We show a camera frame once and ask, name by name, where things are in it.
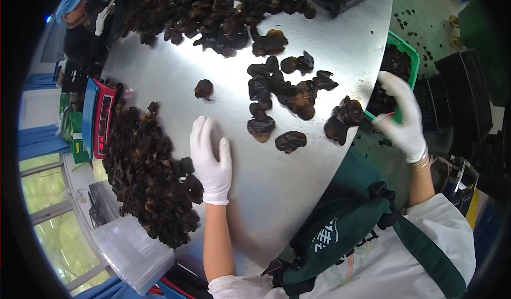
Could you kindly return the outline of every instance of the window frame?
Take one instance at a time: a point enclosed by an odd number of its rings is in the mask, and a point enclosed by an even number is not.
[[[91,270],[87,271],[83,275],[79,276],[75,280],[63,285],[67,291],[72,291],[81,285],[87,283],[90,279],[97,276],[99,273],[101,273],[103,270],[106,270],[110,276],[115,276],[115,272],[110,267],[108,262],[105,260],[105,258],[101,255],[101,250],[99,249],[98,245],[94,242],[92,235],[90,234],[91,229],[88,227],[87,223],[84,221],[85,218],[83,218],[83,215],[78,209],[78,204],[75,195],[72,193],[72,187],[69,184],[67,169],[65,166],[64,156],[62,153],[59,154],[59,161],[50,163],[47,165],[31,168],[29,170],[23,171],[19,173],[20,179],[25,176],[33,175],[36,173],[39,173],[41,171],[47,171],[50,169],[56,169],[60,168],[62,171],[62,177],[64,179],[64,186],[65,191],[70,190],[68,198],[64,201],[61,201],[55,205],[46,207],[40,211],[37,211],[33,214],[30,214],[30,219],[32,221],[32,226],[35,227],[36,225],[45,222],[49,219],[55,218],[57,216],[60,216],[62,214],[65,214],[67,212],[74,212],[76,219],[78,221],[78,225],[80,226],[81,231],[83,232],[85,239],[87,240],[87,243],[93,250],[94,254],[98,258],[100,264]]]

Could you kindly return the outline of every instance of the bracelet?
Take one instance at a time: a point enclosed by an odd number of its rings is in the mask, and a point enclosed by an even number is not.
[[[418,164],[424,159],[424,162],[422,163],[422,165],[420,167],[418,167]],[[423,168],[424,166],[426,165],[429,165],[429,155],[426,155],[424,157],[421,158],[421,161],[418,161],[417,163],[413,164],[412,166],[412,169],[414,172],[417,172],[419,171],[421,168]]]
[[[422,156],[421,158],[418,159],[418,161],[412,163],[412,167],[417,167],[418,165],[420,165],[422,163],[422,161],[426,158],[426,157],[429,157],[429,152],[428,152],[428,147],[426,146],[426,148],[424,149],[424,153],[422,153]]]

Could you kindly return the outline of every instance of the green apron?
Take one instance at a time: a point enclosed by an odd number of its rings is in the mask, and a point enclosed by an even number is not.
[[[276,286],[283,287],[291,298],[298,298],[301,293],[311,291],[316,276],[351,251],[374,226],[382,230],[392,226],[446,298],[463,295],[466,284],[459,271],[429,237],[401,216],[393,206],[395,193],[387,189],[385,182],[373,182],[360,193],[333,184],[291,240],[294,261],[280,276],[274,277]]]

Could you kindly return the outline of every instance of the white shirt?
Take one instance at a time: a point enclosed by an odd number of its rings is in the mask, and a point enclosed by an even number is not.
[[[468,285],[476,268],[474,235],[457,208],[437,194],[410,207],[405,217],[447,255]],[[366,242],[342,259],[317,276],[314,289],[300,299],[445,297],[392,227],[375,226]],[[212,280],[209,290],[215,299],[288,298],[282,288],[272,288],[268,276],[223,276]]]

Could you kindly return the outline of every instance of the blue curtain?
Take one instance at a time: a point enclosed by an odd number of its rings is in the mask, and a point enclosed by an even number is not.
[[[18,131],[18,159],[20,161],[52,153],[71,151],[68,143],[56,135],[58,127],[48,125]]]
[[[25,81],[24,91],[54,89],[54,73],[32,74]]]

